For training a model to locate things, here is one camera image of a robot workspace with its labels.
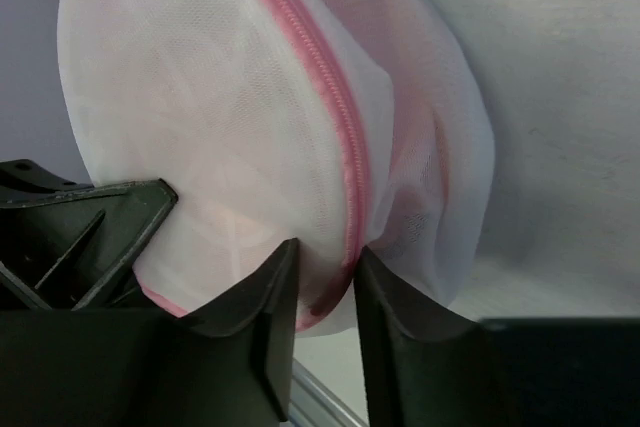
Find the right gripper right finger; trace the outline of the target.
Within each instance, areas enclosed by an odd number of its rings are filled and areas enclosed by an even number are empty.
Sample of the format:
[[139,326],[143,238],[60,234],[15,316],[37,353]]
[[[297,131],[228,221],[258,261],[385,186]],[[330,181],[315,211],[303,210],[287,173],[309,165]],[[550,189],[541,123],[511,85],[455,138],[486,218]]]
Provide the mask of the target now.
[[635,426],[635,318],[490,318],[443,307],[361,253],[354,291],[373,426]]

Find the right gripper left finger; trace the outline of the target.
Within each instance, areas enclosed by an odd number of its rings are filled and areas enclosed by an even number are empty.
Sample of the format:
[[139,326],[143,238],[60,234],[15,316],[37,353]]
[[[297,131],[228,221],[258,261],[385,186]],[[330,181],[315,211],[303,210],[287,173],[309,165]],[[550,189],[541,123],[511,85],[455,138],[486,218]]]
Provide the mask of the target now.
[[299,244],[191,314],[1,316],[5,426],[276,426],[288,415]]

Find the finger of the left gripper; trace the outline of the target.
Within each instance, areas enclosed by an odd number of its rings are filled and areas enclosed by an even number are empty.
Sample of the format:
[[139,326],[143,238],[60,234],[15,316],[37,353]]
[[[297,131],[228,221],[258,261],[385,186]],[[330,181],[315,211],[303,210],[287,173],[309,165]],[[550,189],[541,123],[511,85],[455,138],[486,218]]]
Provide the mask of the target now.
[[109,306],[176,206],[163,180],[96,187],[19,159],[1,165],[2,310]]

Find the white mesh laundry bag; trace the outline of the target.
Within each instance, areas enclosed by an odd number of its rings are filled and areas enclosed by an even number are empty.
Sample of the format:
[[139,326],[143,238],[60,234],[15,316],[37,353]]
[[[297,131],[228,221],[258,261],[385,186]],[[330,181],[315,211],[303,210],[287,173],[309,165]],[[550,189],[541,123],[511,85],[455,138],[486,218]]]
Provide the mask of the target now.
[[134,273],[184,316],[301,244],[296,328],[346,329],[370,248],[441,304],[471,268],[495,148],[424,0],[60,0],[58,63],[95,185],[179,200]]

